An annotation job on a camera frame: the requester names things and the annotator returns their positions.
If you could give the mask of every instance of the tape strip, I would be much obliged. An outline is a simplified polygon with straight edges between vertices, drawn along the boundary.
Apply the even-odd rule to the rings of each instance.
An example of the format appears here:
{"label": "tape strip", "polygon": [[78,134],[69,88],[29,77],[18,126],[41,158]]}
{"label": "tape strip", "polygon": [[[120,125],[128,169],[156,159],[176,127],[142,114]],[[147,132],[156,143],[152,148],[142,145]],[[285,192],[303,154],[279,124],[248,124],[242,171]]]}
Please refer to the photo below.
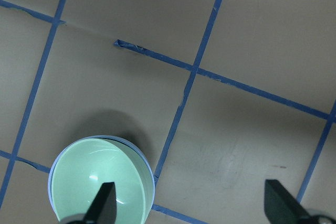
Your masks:
{"label": "tape strip", "polygon": [[50,173],[50,168],[47,167],[47,166],[44,166],[44,165],[41,165],[41,164],[38,164],[38,163],[35,163],[35,162],[32,162],[32,161],[29,161],[25,158],[22,158],[22,157],[16,157],[15,159],[16,161],[20,161],[20,162],[24,162],[28,165],[31,165],[32,167],[34,167],[35,169],[37,170],[40,170],[41,172],[44,172],[44,173]]}
{"label": "tape strip", "polygon": [[[49,23],[52,23],[53,22],[52,20],[54,19],[53,17],[50,17],[48,15],[36,12],[34,10],[31,10],[31,9],[28,9],[28,8],[25,8],[25,7],[22,7],[22,6],[19,6],[19,5],[12,4],[12,3],[4,1],[4,0],[0,0],[0,6],[5,7],[5,8],[9,8],[9,9],[22,10],[22,11],[32,15],[34,18],[38,18],[38,19],[44,20],[44,21],[49,22]],[[64,24],[65,21],[59,20],[58,23],[59,23],[59,25]]]}
{"label": "tape strip", "polygon": [[216,74],[216,73],[212,73],[212,72],[204,70],[202,68],[199,68],[199,70],[198,70],[197,73],[200,74],[200,75],[202,75],[202,76],[209,77],[209,78],[211,78],[213,80],[220,81],[221,83],[224,83],[224,84],[227,84],[227,85],[231,85],[231,86],[235,86],[235,87],[237,87],[239,89],[245,90],[245,91],[247,91],[249,93],[252,93],[252,94],[256,94],[256,95],[258,95],[260,97],[264,97],[264,98],[267,98],[269,100],[272,100],[272,101],[284,104],[286,106],[295,108],[297,110],[306,112],[308,114],[317,116],[319,118],[322,118],[322,119],[327,119],[328,118],[328,114],[326,114],[326,113],[324,113],[322,111],[319,111],[319,110],[310,108],[308,106],[302,105],[300,103],[297,103],[297,102],[294,102],[294,101],[282,98],[282,97],[280,97],[278,95],[271,94],[271,93],[266,92],[264,90],[251,87],[249,85],[246,85],[246,84],[243,84],[241,82],[238,82],[238,81],[226,78],[226,77],[221,76],[221,75]]}
{"label": "tape strip", "polygon": [[43,70],[44,70],[45,65],[47,63],[47,59],[48,59],[48,56],[49,56],[51,45],[54,41],[55,33],[56,33],[56,30],[57,30],[57,26],[59,25],[60,17],[61,17],[62,11],[64,9],[65,2],[66,2],[66,0],[59,0],[58,6],[57,6],[57,9],[56,9],[56,13],[55,13],[55,18],[51,22],[52,25],[51,25],[51,28],[50,28],[50,31],[49,31],[47,42],[46,42],[46,45],[44,47],[44,51],[43,51],[41,61],[39,63],[38,69],[37,69],[37,73],[35,75],[33,87],[32,87],[32,89],[30,91],[30,94],[29,94],[26,109],[25,109],[25,112],[24,112],[24,115],[23,115],[23,118],[22,118],[22,121],[21,121],[19,131],[18,131],[17,136],[16,136],[16,140],[15,140],[15,144],[14,144],[14,147],[13,147],[12,155],[9,159],[7,171],[6,171],[6,174],[5,174],[1,189],[0,189],[0,208],[1,208],[2,203],[4,201],[4,198],[5,198],[8,183],[9,183],[10,177],[11,177],[12,172],[13,172],[14,163],[16,161],[17,154],[18,154],[18,151],[19,151],[19,148],[20,148],[20,145],[21,145],[21,141],[22,141],[24,132],[26,130],[26,126],[27,126],[28,119],[29,119],[29,116],[30,116],[30,113],[31,113],[31,109],[33,108],[34,99],[35,99],[35,96],[36,96],[36,93],[37,93],[37,89],[38,89],[38,86],[39,86],[41,78],[42,78]]}
{"label": "tape strip", "polygon": [[169,63],[169,64],[177,66],[179,68],[183,68],[183,69],[186,69],[186,70],[189,70],[189,71],[191,71],[191,69],[192,69],[192,65],[190,65],[188,63],[185,63],[185,62],[182,62],[182,61],[179,61],[179,60],[175,60],[175,59],[170,58],[166,55],[162,55],[162,54],[159,54],[157,52],[153,52],[151,50],[148,50],[146,48],[143,48],[143,47],[131,44],[131,43],[128,43],[128,42],[123,41],[123,40],[118,39],[113,44],[117,47],[126,48],[128,50],[131,50],[131,51],[137,52],[139,54],[146,55],[146,56],[149,56],[151,58]]}
{"label": "tape strip", "polygon": [[194,219],[192,217],[189,217],[187,215],[183,215],[179,212],[175,212],[173,210],[170,210],[168,208],[165,208],[165,207],[161,207],[159,205],[153,205],[152,206],[152,210],[155,210],[157,212],[161,212],[165,215],[169,215],[171,217],[174,217],[176,219],[179,219],[179,220],[183,220],[185,222],[188,222],[188,223],[192,223],[192,224],[208,224],[204,221],[201,221],[201,220],[197,220],[197,219]]}
{"label": "tape strip", "polygon": [[7,159],[10,159],[11,157],[11,154],[8,153],[8,152],[4,152],[4,151],[0,151],[0,156],[1,157],[4,157],[4,158],[7,158]]}
{"label": "tape strip", "polygon": [[314,155],[313,155],[313,158],[311,159],[311,162],[309,164],[309,167],[307,169],[307,172],[306,172],[306,175],[305,175],[305,178],[303,179],[303,182],[301,184],[301,187],[299,189],[299,192],[298,192],[298,195],[296,197],[297,201],[298,202],[301,202],[302,201],[302,198],[306,192],[306,189],[308,187],[308,184],[309,184],[309,181],[311,179],[311,176],[314,172],[314,169],[316,167],[316,164],[319,160],[319,157],[320,157],[320,154],[322,152],[322,149],[323,149],[323,146],[325,144],[325,141],[327,140],[327,137],[328,137],[328,134],[330,132],[330,129],[331,129],[331,125],[335,119],[335,116],[336,116],[336,101],[331,109],[331,112],[328,116],[328,119],[327,119],[327,122],[325,123],[325,126],[324,126],[324,129],[322,131],[322,134],[321,134],[321,137],[320,137],[320,141],[315,149],[315,152],[314,152]]}
{"label": "tape strip", "polygon": [[184,88],[184,95],[183,95],[182,102],[181,102],[180,106],[178,106],[178,108],[177,108],[176,114],[174,116],[173,123],[170,127],[167,139],[164,143],[159,161],[157,163],[157,166],[156,166],[156,169],[155,169],[155,172],[154,172],[155,186],[158,184],[159,177],[160,177],[164,162],[165,162],[165,160],[167,158],[167,155],[168,155],[169,147],[170,147],[170,145],[171,145],[171,143],[174,139],[178,124],[181,120],[183,110],[184,110],[185,105],[187,103],[191,88],[193,86],[193,83],[194,83],[194,80],[195,80],[195,77],[196,77],[196,74],[197,74],[197,70],[200,66],[200,63],[201,63],[206,45],[209,41],[209,37],[210,37],[211,31],[212,31],[212,28],[214,26],[214,23],[215,23],[217,14],[218,14],[218,10],[221,6],[221,3],[222,3],[222,0],[215,0],[214,7],[211,11],[208,23],[207,23],[205,31],[203,33],[202,41],[201,41],[200,47],[198,48],[197,55],[196,55],[196,58],[194,60],[194,64],[192,66],[190,76],[189,76],[188,81],[186,83],[186,86]]}

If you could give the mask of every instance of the blue painter's tape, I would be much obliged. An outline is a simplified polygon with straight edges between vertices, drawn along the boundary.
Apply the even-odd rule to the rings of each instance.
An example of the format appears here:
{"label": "blue painter's tape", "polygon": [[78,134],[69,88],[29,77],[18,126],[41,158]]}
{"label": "blue painter's tape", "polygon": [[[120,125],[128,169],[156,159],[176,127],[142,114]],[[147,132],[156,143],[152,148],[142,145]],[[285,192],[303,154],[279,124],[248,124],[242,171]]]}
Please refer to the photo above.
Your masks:
{"label": "blue painter's tape", "polygon": [[[17,10],[22,10],[22,11],[32,15],[34,18],[38,18],[38,19],[44,20],[44,21],[49,22],[49,23],[52,23],[53,19],[54,19],[53,17],[50,17],[48,15],[36,12],[34,10],[31,10],[31,9],[28,9],[28,8],[25,8],[25,7],[22,7],[22,6],[19,6],[19,5],[12,4],[12,3],[4,1],[4,0],[0,0],[0,6],[5,7],[5,8],[13,8],[13,9],[17,9]],[[63,20],[58,21],[59,25],[64,24],[64,23],[65,23],[65,21],[63,21]]]}
{"label": "blue painter's tape", "polygon": [[211,78],[213,80],[220,81],[221,83],[225,83],[225,84],[228,84],[228,85],[231,85],[231,86],[235,86],[235,87],[237,87],[239,89],[242,89],[242,90],[245,90],[245,91],[247,91],[249,93],[256,94],[258,96],[267,98],[269,100],[282,103],[284,105],[287,105],[289,107],[295,108],[295,109],[303,111],[303,112],[307,112],[308,114],[317,116],[319,118],[322,118],[322,119],[327,119],[328,118],[328,114],[326,114],[326,113],[324,113],[322,111],[319,111],[319,110],[310,108],[308,106],[302,105],[300,103],[297,103],[297,102],[294,102],[294,101],[282,98],[282,97],[280,97],[278,95],[271,94],[271,93],[266,92],[264,90],[251,87],[249,85],[246,85],[246,84],[243,84],[241,82],[238,82],[238,81],[226,78],[226,77],[221,76],[221,75],[216,74],[216,73],[212,73],[212,72],[204,70],[202,68],[199,68],[197,73],[200,74],[200,75],[202,75],[202,76],[209,77],[209,78]]}
{"label": "blue painter's tape", "polygon": [[50,173],[50,168],[49,167],[38,164],[38,163],[35,163],[35,162],[32,162],[32,161],[29,161],[25,158],[16,157],[16,161],[21,161],[21,162],[24,162],[28,165],[31,165],[32,167],[36,168],[37,170],[40,170],[41,172]]}
{"label": "blue painter's tape", "polygon": [[146,48],[143,48],[143,47],[131,44],[131,43],[128,43],[128,42],[123,41],[123,40],[119,40],[119,39],[116,40],[114,42],[114,45],[117,46],[117,47],[126,48],[128,50],[137,52],[139,54],[146,55],[146,56],[149,56],[151,58],[169,63],[169,64],[177,66],[179,68],[183,68],[183,69],[186,69],[186,70],[189,70],[189,71],[191,71],[191,69],[192,69],[192,65],[190,65],[188,63],[185,63],[185,62],[182,62],[182,61],[179,61],[179,60],[175,60],[175,59],[170,58],[166,55],[162,55],[162,54],[159,54],[157,52],[153,52],[151,50],[148,50]]}
{"label": "blue painter's tape", "polygon": [[33,108],[34,99],[35,99],[37,89],[38,89],[38,86],[39,86],[41,78],[42,78],[43,70],[44,70],[45,65],[47,63],[47,59],[48,59],[48,56],[49,56],[51,45],[54,41],[54,37],[55,37],[55,34],[56,34],[57,27],[59,25],[61,13],[63,11],[65,1],[66,0],[59,0],[57,10],[56,10],[56,14],[55,14],[55,18],[53,19],[53,21],[51,23],[51,28],[50,28],[49,35],[48,35],[48,38],[47,38],[47,42],[46,42],[46,45],[44,47],[44,51],[42,53],[41,61],[38,65],[38,69],[37,69],[35,79],[34,79],[34,82],[33,82],[33,87],[32,87],[32,89],[30,91],[30,94],[29,94],[26,109],[25,109],[25,112],[24,112],[24,115],[23,115],[23,118],[22,118],[22,121],[21,121],[21,124],[20,124],[20,127],[19,127],[19,131],[18,131],[17,136],[16,136],[16,140],[15,140],[15,144],[14,144],[14,147],[13,147],[12,155],[9,159],[6,174],[5,174],[1,189],[0,189],[0,208],[1,208],[1,206],[3,204],[3,201],[4,201],[4,198],[5,198],[5,194],[6,194],[6,191],[7,191],[8,184],[9,184],[9,180],[10,180],[10,177],[11,177],[12,172],[13,172],[14,163],[16,161],[17,154],[18,154],[21,142],[22,142],[22,138],[23,138],[23,135],[24,135],[25,130],[26,130],[26,126],[27,126],[27,123],[28,123],[28,119],[29,119],[31,110]]}
{"label": "blue painter's tape", "polygon": [[334,118],[336,116],[336,101],[331,109],[331,112],[328,116],[327,122],[325,123],[326,125],[324,126],[324,129],[322,131],[321,137],[320,137],[320,141],[315,149],[313,158],[311,159],[311,162],[309,164],[308,170],[306,172],[305,178],[303,179],[303,182],[301,184],[301,187],[299,189],[298,195],[296,197],[298,202],[302,201],[302,198],[306,192],[306,189],[308,187],[310,178],[314,172],[314,169],[316,167],[317,161],[319,160],[320,154],[322,152],[323,146],[327,140],[328,134],[330,132],[331,129],[331,125],[334,121]]}
{"label": "blue painter's tape", "polygon": [[194,64],[192,66],[192,70],[191,70],[190,76],[189,76],[188,81],[186,83],[186,86],[184,88],[184,95],[183,95],[182,102],[181,102],[180,106],[178,106],[178,108],[176,110],[176,114],[175,114],[173,123],[172,123],[172,125],[170,127],[170,130],[169,130],[167,139],[166,139],[166,141],[164,143],[164,146],[163,146],[163,149],[162,149],[159,161],[158,161],[157,166],[155,168],[155,172],[154,172],[155,186],[158,184],[159,177],[160,177],[163,165],[164,165],[164,163],[166,161],[166,158],[167,158],[167,155],[168,155],[168,150],[169,150],[170,145],[171,145],[171,143],[172,143],[172,141],[174,139],[174,136],[175,136],[178,124],[179,124],[179,122],[181,120],[182,113],[183,113],[185,105],[187,103],[187,100],[188,100],[191,88],[193,86],[194,80],[196,78],[197,70],[198,70],[198,68],[200,66],[200,63],[201,63],[201,60],[202,60],[202,57],[203,57],[206,45],[207,45],[207,43],[209,41],[209,37],[210,37],[211,31],[212,31],[212,28],[214,26],[214,22],[215,22],[215,19],[217,17],[217,13],[218,13],[218,10],[219,10],[219,8],[221,6],[221,3],[222,3],[222,0],[215,0],[214,7],[213,7],[213,9],[211,11],[208,23],[207,23],[205,31],[203,33],[202,41],[201,41],[200,47],[199,47],[199,49],[197,51],[197,55],[195,57]]}
{"label": "blue painter's tape", "polygon": [[188,223],[192,223],[192,224],[208,224],[208,223],[206,223],[204,221],[194,219],[192,217],[189,217],[187,215],[183,215],[183,214],[181,214],[179,212],[175,212],[173,210],[170,210],[170,209],[165,208],[165,207],[161,207],[159,205],[153,205],[152,209],[155,210],[155,211],[161,212],[161,213],[163,213],[165,215],[172,216],[172,217],[174,217],[176,219],[183,220],[183,221],[188,222]]}
{"label": "blue painter's tape", "polygon": [[4,158],[8,158],[8,159],[10,159],[11,157],[11,154],[10,153],[8,153],[8,152],[4,152],[4,151],[0,151],[0,156],[1,157],[4,157]]}

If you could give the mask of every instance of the black object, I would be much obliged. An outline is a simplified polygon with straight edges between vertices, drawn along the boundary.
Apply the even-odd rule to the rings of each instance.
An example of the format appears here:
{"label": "black object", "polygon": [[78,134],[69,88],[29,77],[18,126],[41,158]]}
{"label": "black object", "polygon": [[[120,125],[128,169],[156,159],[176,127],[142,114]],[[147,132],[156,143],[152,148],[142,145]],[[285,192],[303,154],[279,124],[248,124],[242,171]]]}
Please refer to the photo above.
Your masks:
{"label": "black object", "polygon": [[117,217],[115,188],[114,182],[103,183],[83,220],[67,224],[114,224]]}
{"label": "black object", "polygon": [[264,210],[271,224],[336,224],[328,216],[310,216],[275,179],[265,181]]}

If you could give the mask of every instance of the light green bowl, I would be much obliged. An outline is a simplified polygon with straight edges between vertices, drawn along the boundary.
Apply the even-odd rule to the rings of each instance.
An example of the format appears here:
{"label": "light green bowl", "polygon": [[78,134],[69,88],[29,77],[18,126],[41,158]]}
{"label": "light green bowl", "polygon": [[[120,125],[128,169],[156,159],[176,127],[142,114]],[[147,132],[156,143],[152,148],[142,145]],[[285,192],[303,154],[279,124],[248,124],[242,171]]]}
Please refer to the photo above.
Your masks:
{"label": "light green bowl", "polygon": [[114,182],[116,224],[143,224],[154,201],[154,179],[142,152],[116,136],[92,136],[66,147],[52,165],[49,200],[60,221],[84,214],[104,182]]}

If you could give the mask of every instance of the blue tape line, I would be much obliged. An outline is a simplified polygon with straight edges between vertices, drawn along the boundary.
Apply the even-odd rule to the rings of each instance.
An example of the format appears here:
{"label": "blue tape line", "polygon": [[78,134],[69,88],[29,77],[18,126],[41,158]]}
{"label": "blue tape line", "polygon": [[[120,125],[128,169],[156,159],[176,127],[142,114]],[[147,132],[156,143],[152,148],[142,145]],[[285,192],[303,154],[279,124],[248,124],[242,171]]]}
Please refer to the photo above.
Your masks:
{"label": "blue tape line", "polygon": [[308,170],[306,172],[305,178],[303,179],[303,182],[301,184],[300,190],[298,192],[298,195],[296,197],[298,202],[302,201],[302,198],[306,192],[306,189],[308,187],[310,178],[314,172],[314,169],[316,167],[317,161],[319,160],[320,154],[322,152],[323,146],[325,144],[325,141],[327,140],[328,134],[330,132],[331,129],[331,125],[335,119],[336,116],[336,101],[331,109],[331,112],[329,114],[329,117],[327,119],[327,122],[325,123],[326,125],[324,126],[324,129],[322,131],[321,137],[320,137],[320,141],[315,149],[313,158],[311,159],[311,162],[309,164]]}
{"label": "blue tape line", "polygon": [[174,217],[174,218],[179,219],[179,220],[183,220],[183,221],[188,222],[188,223],[192,223],[192,224],[208,224],[208,223],[206,223],[204,221],[194,219],[192,217],[189,217],[187,215],[183,215],[183,214],[181,214],[179,212],[175,212],[173,210],[170,210],[170,209],[165,208],[165,207],[161,207],[159,205],[153,205],[152,206],[152,210],[161,212],[161,213],[163,213],[165,215],[169,215],[171,217]]}
{"label": "blue tape line", "polygon": [[[28,8],[25,8],[25,7],[22,7],[22,6],[19,6],[19,5],[12,4],[12,3],[4,1],[4,0],[0,0],[0,6],[5,7],[5,8],[13,8],[13,9],[17,9],[17,10],[23,10],[24,12],[32,15],[34,18],[38,18],[38,19],[44,20],[44,21],[49,22],[49,23],[52,23],[53,19],[54,19],[53,17],[50,17],[48,15],[36,12],[34,10],[31,10],[31,9],[28,9]],[[59,24],[64,24],[64,23],[65,23],[65,21],[59,20]]]}
{"label": "blue tape line", "polygon": [[47,167],[47,166],[44,166],[44,165],[41,165],[41,164],[38,164],[38,163],[35,163],[35,162],[32,162],[32,161],[29,161],[25,158],[22,158],[22,157],[16,157],[15,159],[16,161],[20,161],[20,162],[24,162],[28,165],[31,165],[32,167],[36,168],[37,170],[40,170],[41,172],[44,172],[44,173],[50,173],[50,168]]}
{"label": "blue tape line", "polygon": [[272,101],[284,104],[286,106],[295,108],[297,110],[306,112],[308,114],[317,116],[319,118],[322,118],[322,119],[327,119],[328,118],[328,114],[326,114],[326,113],[324,113],[322,111],[319,111],[319,110],[310,108],[308,106],[302,105],[300,103],[297,103],[297,102],[294,102],[294,101],[282,98],[282,97],[280,97],[278,95],[271,94],[271,93],[266,92],[264,90],[251,87],[249,85],[246,85],[246,84],[243,84],[241,82],[238,82],[238,81],[226,78],[224,76],[220,76],[219,74],[212,73],[212,72],[204,70],[202,68],[199,68],[197,73],[200,74],[200,75],[202,75],[202,76],[209,77],[209,78],[211,78],[213,80],[220,81],[221,83],[224,83],[224,84],[227,84],[227,85],[231,85],[231,86],[235,86],[235,87],[237,87],[239,89],[242,89],[242,90],[245,90],[245,91],[247,91],[249,93],[256,94],[258,96],[267,98],[269,100],[272,100]]}
{"label": "blue tape line", "polygon": [[17,154],[18,154],[18,151],[19,151],[19,148],[20,148],[20,145],[21,145],[21,141],[22,141],[23,135],[24,135],[25,130],[26,130],[26,126],[27,126],[28,119],[29,119],[29,116],[30,116],[30,113],[31,113],[31,109],[33,108],[34,99],[35,99],[37,89],[38,89],[38,86],[39,86],[41,78],[42,78],[43,70],[45,68],[45,65],[46,65],[46,62],[47,62],[47,59],[48,59],[48,56],[49,56],[51,45],[54,41],[57,26],[59,25],[59,21],[60,21],[60,17],[61,17],[64,5],[65,5],[65,1],[66,0],[59,0],[57,10],[56,10],[56,13],[55,13],[55,18],[52,21],[52,25],[51,25],[51,28],[50,28],[50,31],[49,31],[47,42],[46,42],[46,45],[44,47],[44,51],[42,53],[41,61],[39,63],[39,66],[38,66],[38,69],[37,69],[37,72],[36,72],[36,75],[35,75],[33,87],[32,87],[32,89],[30,91],[30,94],[29,94],[26,109],[25,109],[25,112],[24,112],[24,115],[23,115],[23,118],[22,118],[22,121],[21,121],[19,131],[18,131],[17,136],[16,136],[15,144],[14,144],[13,151],[12,151],[12,156],[9,159],[7,171],[6,171],[6,174],[5,174],[1,189],[0,189],[0,208],[1,208],[1,206],[3,204],[3,201],[4,201],[4,198],[5,198],[5,194],[6,194],[6,191],[7,191],[8,184],[9,184],[9,180],[10,180],[10,177],[11,177],[12,172],[13,172],[14,163],[16,161]]}
{"label": "blue tape line", "polygon": [[143,48],[143,47],[131,44],[131,43],[128,43],[128,42],[123,41],[123,40],[118,39],[113,44],[117,47],[126,48],[128,50],[131,50],[131,51],[137,52],[139,54],[146,55],[146,56],[149,56],[151,58],[169,63],[169,64],[177,66],[179,68],[183,68],[183,69],[186,69],[186,70],[189,70],[189,71],[192,70],[192,65],[190,65],[188,63],[185,63],[185,62],[182,62],[182,61],[179,61],[179,60],[175,60],[175,59],[170,58],[166,55],[162,55],[162,54],[159,54],[157,52],[153,52],[151,50],[148,50],[146,48]]}
{"label": "blue tape line", "polygon": [[222,3],[222,0],[215,0],[214,7],[213,7],[213,9],[211,11],[208,23],[207,23],[205,31],[203,33],[202,41],[201,41],[200,47],[199,47],[199,49],[197,51],[197,55],[196,55],[196,58],[194,60],[194,64],[192,66],[192,70],[191,70],[190,76],[189,76],[188,81],[186,83],[186,86],[184,88],[184,95],[183,95],[182,102],[181,102],[180,106],[178,106],[178,108],[176,110],[176,114],[174,116],[173,123],[172,123],[172,125],[170,127],[167,139],[166,139],[166,141],[164,143],[164,146],[163,146],[163,149],[162,149],[159,161],[157,163],[157,166],[156,166],[156,169],[155,169],[155,172],[154,172],[155,186],[158,184],[159,177],[160,177],[163,165],[164,165],[164,163],[166,161],[166,158],[167,158],[167,155],[168,155],[168,150],[169,150],[170,145],[171,145],[171,143],[172,143],[172,141],[174,139],[174,136],[175,136],[178,124],[179,124],[179,122],[181,120],[183,110],[184,110],[185,105],[187,103],[187,100],[188,100],[191,88],[193,86],[193,83],[194,83],[194,80],[195,80],[195,77],[196,77],[196,74],[197,74],[197,70],[198,70],[198,68],[200,66],[200,63],[201,63],[201,60],[202,60],[202,57],[203,57],[206,45],[207,45],[207,43],[209,41],[209,37],[210,37],[211,31],[212,31],[212,28],[214,26],[215,19],[217,17],[218,10],[219,10],[219,8],[221,6],[221,3]]}
{"label": "blue tape line", "polygon": [[4,151],[0,151],[0,156],[1,157],[4,157],[4,158],[7,158],[7,159],[10,159],[11,157],[11,154],[8,153],[8,152],[4,152]]}

